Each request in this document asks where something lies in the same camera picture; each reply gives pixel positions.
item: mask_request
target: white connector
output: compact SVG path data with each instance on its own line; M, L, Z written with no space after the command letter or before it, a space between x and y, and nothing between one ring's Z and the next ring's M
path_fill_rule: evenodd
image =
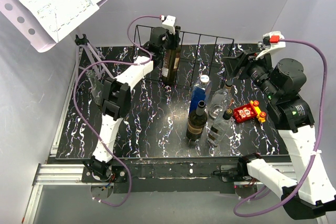
M176 17L167 16L166 20L162 22L162 27L165 29L168 29L170 34L175 34L175 21L176 21Z
M281 34L280 31L271 31L269 33L266 33L262 36L262 38L265 37L272 37L272 36L279 36L280 39L284 39L285 37ZM271 43L270 45L266 46L264 45L265 50L261 51L260 54L258 54L258 56L256 57L256 60L258 60L259 58L263 58L265 54L270 54L272 53L272 55L279 51L282 48L286 47L286 43L283 41L280 41L278 43Z

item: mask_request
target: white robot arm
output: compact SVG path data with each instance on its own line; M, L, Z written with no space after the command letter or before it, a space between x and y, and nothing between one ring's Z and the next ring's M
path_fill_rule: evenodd
M136 65L131 65L116 78L107 78L104 81L101 104L102 124L99 134L102 141L97 143L90 161L84 162L97 180L105 181L111 175L111 167L107 162L113 157L104 145L113 152L119 125L131 107L131 91L163 60L167 48L178 45L180 41L179 29L175 31L176 18L160 16L160 19L162 26L152 29L150 40L143 46L151 52L152 60L149 61L150 58L146 56L137 56L134 62Z
M299 43L314 48L306 42ZM316 150L314 119L308 104L298 94L306 82L302 64L293 59L282 59L272 67L270 54L285 46L281 32L271 32L263 36L259 51L246 50L237 58L227 57L224 62L229 75L233 77L240 73L239 79L251 78L268 98L267 111L286 144L298 181L306 172L311 156L314 156L311 170L298 188L298 194L283 204L291 218L311 219L336 210L336 190L324 169L321 152L313 151ZM243 176L249 175L264 183L281 200L297 190L296 180L272 168L258 154L239 158L237 170ZM251 217L259 214L237 215Z
M135 63L141 63L148 61L148 57L138 56ZM127 83L130 86L130 91L133 90L135 85L141 81L146 74L153 70L153 61L150 61L144 65L130 66L125 72L116 77L116 80L120 83ZM102 115L102 123L100 128L100 137L103 139L107 147L113 151L114 142L118 132L118 128L123 118L114 119L108 114ZM112 156L106 151L105 147L99 141L93 156L99 161L108 162L112 159Z

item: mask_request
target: wine bottle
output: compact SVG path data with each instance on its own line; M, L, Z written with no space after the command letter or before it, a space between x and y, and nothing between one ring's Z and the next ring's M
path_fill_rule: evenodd
M179 67L181 46L180 43L180 26L175 26L175 35L172 36L172 42L168 46L163 59L161 80L166 85L174 83L177 69Z
M186 136L190 140L199 139L207 120L208 116L205 112L205 102L200 101L197 109L189 114Z

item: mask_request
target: table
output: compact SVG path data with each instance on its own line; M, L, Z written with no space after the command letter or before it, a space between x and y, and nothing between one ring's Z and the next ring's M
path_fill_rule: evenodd
M230 45L218 45L213 62L218 63L212 67L210 79L213 80L213 89L223 85L223 73L225 67L220 59L228 53ZM253 152L261 155L288 154L286 146L269 121L259 124L250 120L241 124L235 124L227 133L226 138L218 147L214 147L206 141L212 120L209 119L202 137L196 142L189 141L186 136L187 110L190 105L191 88L183 87L191 80L195 81L198 74L207 74L213 45L184 45L182 55L188 59L195 59L195 73L192 75L193 62L181 60L177 84L164 86L162 83L151 80L142 80L132 91L132 105L130 113L124 118L119 127L114 153L118 157L219 157L241 156ZM235 44L232 55L238 55L244 49L256 48L256 44ZM117 59L131 61L133 47L103 47L99 48L107 60ZM89 64L88 58L83 53L80 65ZM115 76L122 73L127 66L108 65L109 70ZM160 70L156 68L148 75L150 79L157 79ZM101 112L90 95L90 82L83 78L79 82L77 91L78 104L84 116L93 125L96 131L100 131ZM232 87L236 106L248 103L250 100L258 100L260 107L265 110L266 103L263 94L250 80L240 81L234 79ZM90 158L96 148L97 138L78 116L72 100L68 111L56 159L84 159Z

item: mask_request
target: clear bottle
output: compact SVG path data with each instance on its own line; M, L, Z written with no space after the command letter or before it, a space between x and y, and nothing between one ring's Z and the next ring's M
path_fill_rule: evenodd
M193 86L189 114L197 109L197 105L200 101L204 101L205 104L209 98L211 92L212 82L210 81L209 76L202 75L196 81L195 85Z
M188 117L186 136L190 140L197 140L202 136L203 128L208 120L205 112L205 102L200 101L197 109L192 111Z
M208 108L209 115L212 118L215 119L221 111L223 111L225 108L229 108L232 105L232 85L233 82L231 80L226 80L224 87L220 90L217 90L212 96L212 100Z
M103 84L98 80L93 70L87 70L86 76L91 83L91 95L95 104L101 108L103 98Z
M227 130L229 130L233 124L233 110L227 108L225 111L219 113L211 126L207 140L213 145L217 146L219 142L224 138Z

